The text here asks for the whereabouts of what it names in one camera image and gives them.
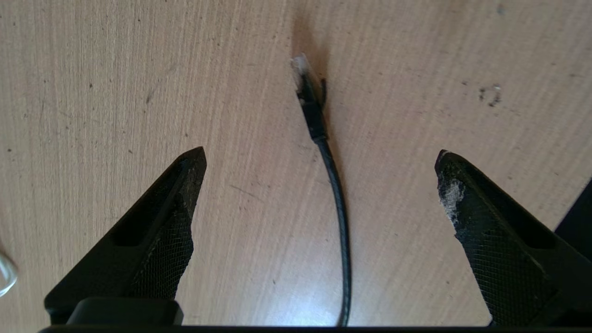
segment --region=white cable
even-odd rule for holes
[[[6,281],[6,285],[0,290],[0,297],[4,296],[12,286],[17,282],[17,269],[10,259],[0,253],[0,272]]]

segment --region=black object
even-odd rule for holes
[[[436,173],[492,325],[592,326],[590,260],[464,158],[442,151]],[[587,188],[566,217],[571,233],[589,230],[590,208],[581,204],[589,195]]]
[[[341,266],[343,280],[343,295],[338,326],[347,326],[349,311],[352,305],[352,259],[349,249],[349,224],[348,212],[345,206],[345,196],[337,173],[337,167],[333,161],[333,154],[327,142],[327,131],[323,123],[323,108],[327,98],[327,87],[325,80],[321,81],[323,96],[318,101],[313,88],[313,83],[306,74],[301,75],[302,87],[297,92],[300,106],[304,113],[310,137],[318,146],[323,162],[327,168],[329,182],[335,197],[335,208],[337,210],[337,222],[339,224],[339,241],[341,244]]]
[[[173,300],[193,253],[191,219],[205,172],[203,148],[179,156],[45,298],[65,324],[88,297]]]

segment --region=wood grain surface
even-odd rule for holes
[[[48,325],[47,292],[196,146],[184,323],[334,325],[302,51],[329,85],[351,325],[486,324],[433,164],[463,155],[554,228],[592,174],[591,20],[590,1],[0,2],[0,249],[19,269],[0,330]]]

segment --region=black cable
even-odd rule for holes
[[[348,214],[345,209],[345,200],[341,182],[339,181],[339,174],[333,161],[331,149],[327,143],[327,139],[319,139],[315,142],[321,152],[331,188],[333,188],[333,195],[335,196],[335,207],[337,208],[337,221],[339,222],[339,241],[341,243],[341,265],[343,271],[343,298],[341,302],[341,313],[337,326],[347,326],[349,320],[349,310],[352,304],[352,259],[349,250],[349,225]]]

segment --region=wooden table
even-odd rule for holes
[[[46,293],[196,146],[184,323],[333,325],[337,222],[294,93],[302,51],[329,84],[351,325],[486,324],[433,164],[463,155],[556,226],[592,174],[591,20],[590,1],[0,2],[0,245],[20,273],[1,330],[48,325]]]

